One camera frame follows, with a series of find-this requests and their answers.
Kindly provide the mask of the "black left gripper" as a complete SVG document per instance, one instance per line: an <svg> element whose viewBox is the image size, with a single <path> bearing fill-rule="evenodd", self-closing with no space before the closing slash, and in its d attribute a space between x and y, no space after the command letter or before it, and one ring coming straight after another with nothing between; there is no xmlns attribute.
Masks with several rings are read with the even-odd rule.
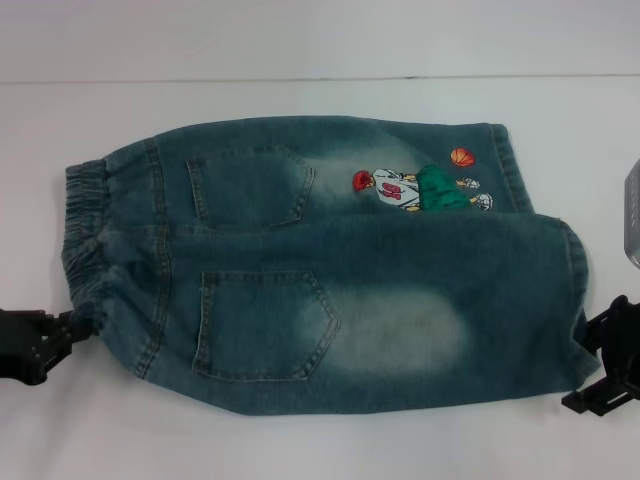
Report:
<svg viewBox="0 0 640 480"><path fill-rule="evenodd" d="M102 315L93 308L58 316L44 310L1 310L1 378L28 386L43 384L48 373L73 351L73 345L96 336Z"/></svg>

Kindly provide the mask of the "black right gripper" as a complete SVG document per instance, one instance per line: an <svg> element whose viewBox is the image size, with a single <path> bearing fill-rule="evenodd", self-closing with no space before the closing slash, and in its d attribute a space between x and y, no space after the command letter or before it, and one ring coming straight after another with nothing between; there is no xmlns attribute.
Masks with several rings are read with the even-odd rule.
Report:
<svg viewBox="0 0 640 480"><path fill-rule="evenodd" d="M609 308L585 324L582 345L588 351L602 349L607 377L561 399L566 408L583 414L606 415L639 399L639 305L626 295L616 297Z"/></svg>

